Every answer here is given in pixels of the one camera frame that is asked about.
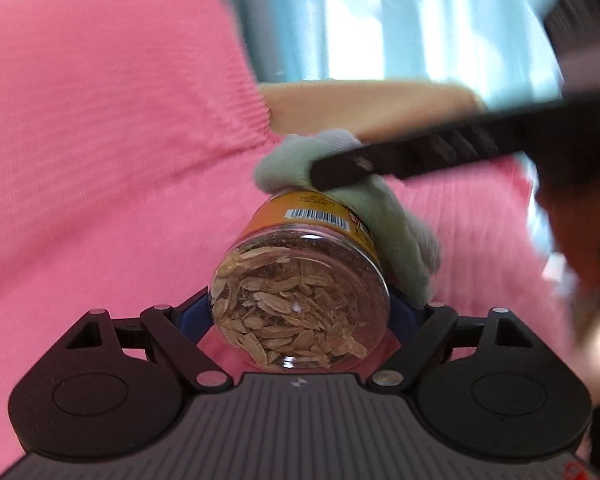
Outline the person's right hand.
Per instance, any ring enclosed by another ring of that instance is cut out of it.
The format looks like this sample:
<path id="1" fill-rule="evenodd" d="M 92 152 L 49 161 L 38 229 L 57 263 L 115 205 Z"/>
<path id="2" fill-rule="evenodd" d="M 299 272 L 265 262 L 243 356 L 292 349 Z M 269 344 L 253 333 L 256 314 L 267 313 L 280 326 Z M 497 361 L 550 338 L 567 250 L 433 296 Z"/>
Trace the person's right hand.
<path id="1" fill-rule="evenodd" d="M 600 293 L 600 180 L 561 188 L 542 182 L 536 199 L 583 290 Z"/>

